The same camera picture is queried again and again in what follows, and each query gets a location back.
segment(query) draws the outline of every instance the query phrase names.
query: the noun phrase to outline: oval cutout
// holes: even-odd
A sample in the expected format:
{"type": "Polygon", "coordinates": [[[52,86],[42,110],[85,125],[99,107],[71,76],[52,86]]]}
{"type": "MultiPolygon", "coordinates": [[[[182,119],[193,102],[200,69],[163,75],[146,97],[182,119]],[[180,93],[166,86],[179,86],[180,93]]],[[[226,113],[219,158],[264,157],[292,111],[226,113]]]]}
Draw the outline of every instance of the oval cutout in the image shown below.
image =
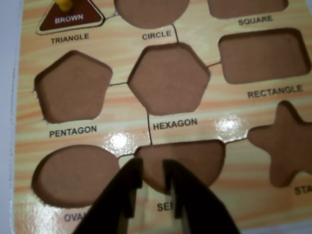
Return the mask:
{"type": "Polygon", "coordinates": [[[91,145],[54,151],[33,176],[34,192],[45,203],[64,208],[92,205],[119,171],[118,159],[91,145]]]}
{"type": "Polygon", "coordinates": [[[166,193],[162,161],[174,159],[189,169],[207,187],[218,178],[225,145],[219,140],[144,146],[135,156],[143,159],[143,178],[156,191],[166,193]]]}

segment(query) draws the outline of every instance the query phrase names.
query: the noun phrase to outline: brown triangle piece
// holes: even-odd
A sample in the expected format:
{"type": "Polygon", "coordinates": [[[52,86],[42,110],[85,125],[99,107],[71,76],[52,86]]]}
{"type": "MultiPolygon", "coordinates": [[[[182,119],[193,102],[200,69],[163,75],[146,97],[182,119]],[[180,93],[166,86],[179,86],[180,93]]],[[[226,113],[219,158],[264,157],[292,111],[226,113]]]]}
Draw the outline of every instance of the brown triangle piece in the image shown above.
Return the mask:
{"type": "Polygon", "coordinates": [[[300,171],[312,174],[312,123],[289,102],[279,104],[273,125],[251,129],[248,139],[270,154],[272,185],[285,187],[300,171]]]}
{"type": "Polygon", "coordinates": [[[40,35],[68,31],[78,28],[101,26],[104,15],[91,0],[75,0],[73,8],[63,12],[53,3],[48,13],[41,20],[37,33],[40,35]]]}

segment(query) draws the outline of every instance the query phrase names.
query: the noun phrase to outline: black dividing line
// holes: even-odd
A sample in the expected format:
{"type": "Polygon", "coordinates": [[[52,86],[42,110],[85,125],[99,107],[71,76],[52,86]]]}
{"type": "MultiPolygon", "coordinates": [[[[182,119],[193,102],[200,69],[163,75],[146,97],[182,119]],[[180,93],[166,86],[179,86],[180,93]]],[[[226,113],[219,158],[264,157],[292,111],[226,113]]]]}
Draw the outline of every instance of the black dividing line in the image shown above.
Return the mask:
{"type": "Polygon", "coordinates": [[[210,65],[207,66],[207,68],[212,67],[212,66],[215,66],[215,65],[217,65],[217,64],[219,64],[219,63],[221,63],[221,62],[216,62],[216,63],[210,64],[210,65]]]}
{"type": "Polygon", "coordinates": [[[177,33],[176,33],[176,27],[174,26],[174,24],[172,24],[172,27],[173,27],[174,30],[175,30],[176,41],[179,43],[179,38],[178,38],[177,33]]]}
{"type": "Polygon", "coordinates": [[[127,82],[118,83],[118,84],[110,84],[109,86],[116,86],[116,85],[121,85],[121,84],[127,84],[127,82]]]}
{"type": "Polygon", "coordinates": [[[149,134],[149,137],[150,137],[150,143],[152,145],[153,141],[152,141],[152,133],[151,133],[151,128],[150,128],[150,116],[149,116],[148,113],[147,113],[147,124],[148,124],[148,134],[149,134]]]}
{"type": "Polygon", "coordinates": [[[105,21],[106,21],[106,20],[109,20],[109,19],[111,19],[111,18],[120,16],[120,15],[115,15],[116,12],[117,12],[117,11],[115,11],[114,14],[113,14],[112,16],[109,16],[109,17],[105,18],[105,21]]]}
{"type": "Polygon", "coordinates": [[[118,157],[118,159],[121,158],[121,157],[133,156],[133,155],[134,155],[134,153],[133,154],[127,154],[127,155],[121,155],[121,156],[118,157]]]}

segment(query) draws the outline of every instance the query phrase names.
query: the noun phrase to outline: brown recess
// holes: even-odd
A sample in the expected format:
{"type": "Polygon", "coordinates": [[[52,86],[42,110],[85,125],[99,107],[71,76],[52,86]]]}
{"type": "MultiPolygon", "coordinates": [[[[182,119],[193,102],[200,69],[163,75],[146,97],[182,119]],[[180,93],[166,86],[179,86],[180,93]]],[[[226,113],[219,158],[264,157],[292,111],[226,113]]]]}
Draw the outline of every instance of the brown recess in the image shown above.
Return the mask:
{"type": "Polygon", "coordinates": [[[311,70],[302,36],[296,29],[224,36],[219,49],[225,79],[231,84],[301,76],[311,70]]]}
{"type": "Polygon", "coordinates": [[[189,0],[115,0],[115,7],[127,22],[139,28],[160,28],[176,21],[189,0]]]}
{"type": "Polygon", "coordinates": [[[219,140],[183,142],[141,147],[135,156],[143,159],[144,180],[165,193],[162,161],[175,159],[209,187],[219,176],[225,157],[225,145],[219,140]]]}
{"type": "Polygon", "coordinates": [[[248,139],[271,155],[272,185],[287,186],[300,171],[312,174],[312,124],[289,102],[279,104],[273,125],[251,129],[248,139]]]}
{"type": "Polygon", "coordinates": [[[146,48],[128,84],[149,114],[192,112],[199,106],[210,75],[186,44],[146,48]]]}
{"type": "Polygon", "coordinates": [[[111,78],[106,64],[77,51],[67,53],[36,77],[44,118],[50,123],[96,118],[111,78]]]}
{"type": "Polygon", "coordinates": [[[282,11],[287,0],[208,0],[210,14],[219,19],[282,11]]]}
{"type": "Polygon", "coordinates": [[[91,145],[70,146],[41,161],[32,187],[49,205],[84,207],[93,204],[118,171],[118,159],[110,152],[91,145]]]}

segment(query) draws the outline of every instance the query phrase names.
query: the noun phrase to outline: rectangle cutout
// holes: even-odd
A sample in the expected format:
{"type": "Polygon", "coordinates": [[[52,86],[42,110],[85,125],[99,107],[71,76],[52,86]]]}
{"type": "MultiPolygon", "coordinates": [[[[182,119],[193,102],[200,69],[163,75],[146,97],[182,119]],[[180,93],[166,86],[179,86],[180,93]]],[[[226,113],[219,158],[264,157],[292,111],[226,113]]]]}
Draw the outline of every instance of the rectangle cutout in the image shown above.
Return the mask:
{"type": "Polygon", "coordinates": [[[296,29],[227,35],[220,40],[219,49],[224,77],[231,84],[301,76],[311,70],[296,29]]]}

